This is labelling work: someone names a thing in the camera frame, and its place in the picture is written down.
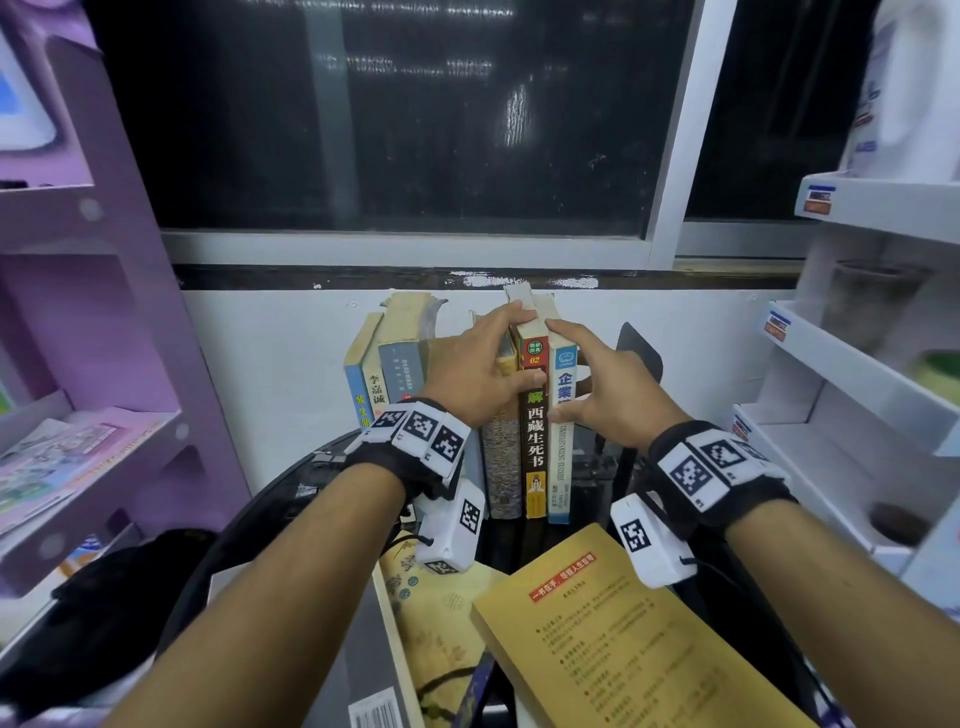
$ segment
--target barcode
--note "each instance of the barcode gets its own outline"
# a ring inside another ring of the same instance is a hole
[[[403,728],[393,688],[350,703],[347,710],[351,728]]]

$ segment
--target forearm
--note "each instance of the forearm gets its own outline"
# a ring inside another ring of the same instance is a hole
[[[107,728],[299,726],[403,505],[391,473],[341,473],[187,628]]]
[[[727,540],[859,728],[956,724],[960,626],[794,503]]]

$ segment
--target hand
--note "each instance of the hand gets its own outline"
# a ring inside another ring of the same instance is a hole
[[[616,352],[583,324],[547,319],[547,327],[580,347],[590,377],[578,383],[584,399],[551,407],[552,423],[574,422],[595,429],[625,448],[646,452],[667,428],[690,416],[670,399],[634,352]]]
[[[546,374],[539,369],[502,376],[495,368],[500,340],[510,324],[525,324],[536,317],[536,311],[524,310],[514,301],[477,319],[431,367],[420,395],[439,402],[461,422],[479,427],[520,392],[542,387]]]

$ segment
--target purple bookshelf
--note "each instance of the purple bookshelf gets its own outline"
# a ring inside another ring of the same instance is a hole
[[[34,400],[0,416],[0,450],[71,410],[167,413],[77,495],[0,536],[0,595],[19,596],[112,523],[147,538],[220,530],[250,491],[79,3],[0,0],[0,31],[59,134],[28,155],[0,144],[0,181],[29,185],[0,191],[0,342]],[[67,184],[30,180],[61,169]]]

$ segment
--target wall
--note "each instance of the wall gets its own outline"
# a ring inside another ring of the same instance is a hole
[[[184,291],[248,482],[259,490],[311,449],[357,427],[343,355],[387,290]],[[496,290],[448,299],[437,335],[503,302]],[[725,423],[753,401],[771,346],[762,307],[792,291],[558,290],[557,307],[613,345],[624,321],[660,352],[663,385],[691,415]]]

